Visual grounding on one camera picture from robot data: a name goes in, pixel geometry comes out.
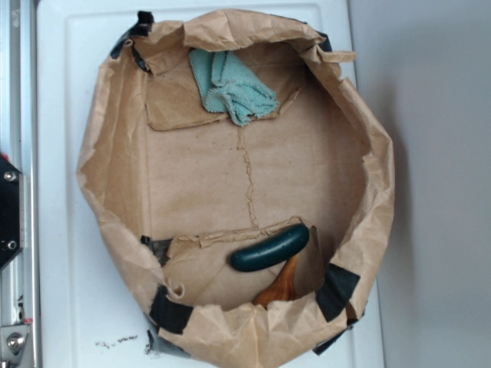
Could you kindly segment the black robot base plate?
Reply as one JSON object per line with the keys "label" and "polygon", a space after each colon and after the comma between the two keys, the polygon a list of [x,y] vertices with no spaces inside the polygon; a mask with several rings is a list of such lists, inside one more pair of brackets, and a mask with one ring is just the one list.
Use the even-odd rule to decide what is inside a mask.
{"label": "black robot base plate", "polygon": [[1,271],[21,251],[21,172],[1,154]]}

